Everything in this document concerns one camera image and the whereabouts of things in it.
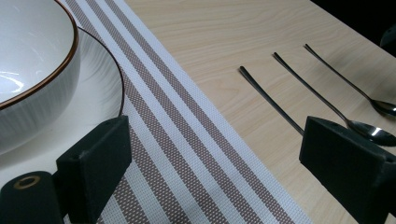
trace spoon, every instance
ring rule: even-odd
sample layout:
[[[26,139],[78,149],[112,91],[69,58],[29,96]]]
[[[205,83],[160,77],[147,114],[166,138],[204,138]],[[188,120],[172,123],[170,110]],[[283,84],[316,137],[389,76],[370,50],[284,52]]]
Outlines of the spoon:
[[[295,73],[283,59],[275,52],[274,57],[282,64],[290,73],[292,73],[301,83],[311,90],[324,104],[334,111],[345,123],[349,130],[358,133],[362,137],[382,147],[396,147],[396,137],[380,128],[365,124],[359,121],[350,120],[345,117],[334,105],[327,101],[317,91],[306,83],[297,73]]]
[[[320,56],[318,56],[307,44],[305,44],[305,49],[308,50],[311,54],[313,54],[318,60],[320,60],[322,63],[324,63],[326,66],[328,66],[336,75],[338,75],[341,79],[343,79],[347,84],[349,84],[353,89],[358,91],[361,95],[363,95],[372,105],[372,107],[380,114],[382,115],[391,115],[391,116],[396,116],[396,105],[390,104],[387,102],[383,101],[377,101],[372,98],[370,98],[364,91],[359,89],[357,86],[355,86],[352,82],[350,82],[348,79],[343,77],[339,72],[337,72],[334,68],[332,68],[328,63],[326,63]]]

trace white plate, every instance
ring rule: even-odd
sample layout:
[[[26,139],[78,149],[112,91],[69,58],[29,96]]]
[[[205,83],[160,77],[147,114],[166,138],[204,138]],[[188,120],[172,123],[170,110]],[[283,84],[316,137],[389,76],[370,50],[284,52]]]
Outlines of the white plate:
[[[0,187],[33,171],[54,173],[56,159],[99,123],[120,115],[124,88],[119,65],[98,40],[79,29],[81,68],[76,93],[42,134],[0,155]]]

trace brown bowl rim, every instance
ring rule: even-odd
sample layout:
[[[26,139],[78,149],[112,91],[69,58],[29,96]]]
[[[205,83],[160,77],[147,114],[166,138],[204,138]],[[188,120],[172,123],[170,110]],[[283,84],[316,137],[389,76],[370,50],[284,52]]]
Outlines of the brown bowl rim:
[[[22,92],[21,94],[18,94],[8,100],[5,100],[4,102],[0,103],[0,111],[3,109],[6,109],[12,105],[15,105],[16,103],[26,99],[27,97],[31,96],[35,92],[43,89],[45,86],[47,86],[53,79],[55,79],[57,76],[59,76],[62,71],[66,68],[67,65],[70,64],[72,61],[74,55],[76,54],[76,51],[78,49],[78,27],[76,24],[76,21],[74,20],[72,14],[68,11],[68,9],[59,1],[54,0],[55,3],[57,3],[66,13],[66,15],[69,17],[70,21],[72,22],[73,26],[73,44],[71,49],[69,50],[69,53],[66,55],[64,61],[46,78],[41,80],[39,83],[35,84],[32,88],[30,88],[27,91]]]

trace wood grain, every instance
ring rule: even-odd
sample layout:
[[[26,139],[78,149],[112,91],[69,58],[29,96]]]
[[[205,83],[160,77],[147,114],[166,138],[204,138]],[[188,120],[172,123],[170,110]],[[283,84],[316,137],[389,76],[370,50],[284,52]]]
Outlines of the wood grain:
[[[314,223],[356,223],[300,164],[302,137],[237,69],[244,65],[300,126],[307,116],[344,125],[273,58],[277,52],[349,119],[396,134],[395,119],[379,116],[303,45],[368,95],[396,103],[393,56],[307,0],[126,2]]]

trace table runner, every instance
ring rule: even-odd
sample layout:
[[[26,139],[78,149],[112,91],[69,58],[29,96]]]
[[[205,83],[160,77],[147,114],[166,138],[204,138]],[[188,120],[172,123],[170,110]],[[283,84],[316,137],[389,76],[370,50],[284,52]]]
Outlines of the table runner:
[[[126,3],[61,2],[124,79],[133,162],[98,223],[311,222]]]

